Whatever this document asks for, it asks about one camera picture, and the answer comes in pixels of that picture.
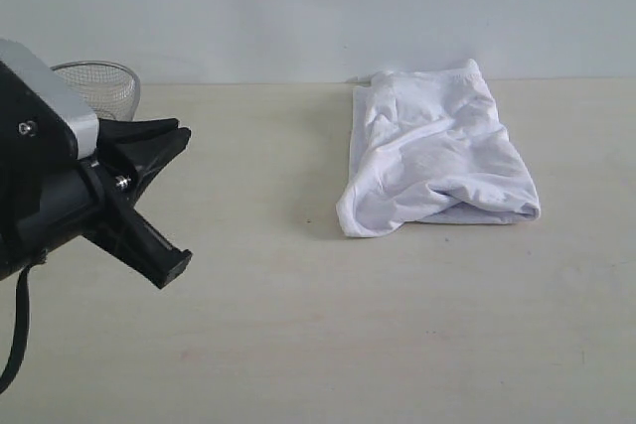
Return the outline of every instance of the metal mesh strainer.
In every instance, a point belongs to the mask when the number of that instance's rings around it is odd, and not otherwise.
[[[81,94],[98,117],[132,121],[139,97],[139,76],[112,62],[72,62],[51,68]]]

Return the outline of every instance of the folded white fabric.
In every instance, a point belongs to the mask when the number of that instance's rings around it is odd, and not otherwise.
[[[378,73],[370,87],[356,87],[349,184],[337,211],[354,237],[386,235],[408,221],[539,217],[533,180],[474,61]]]

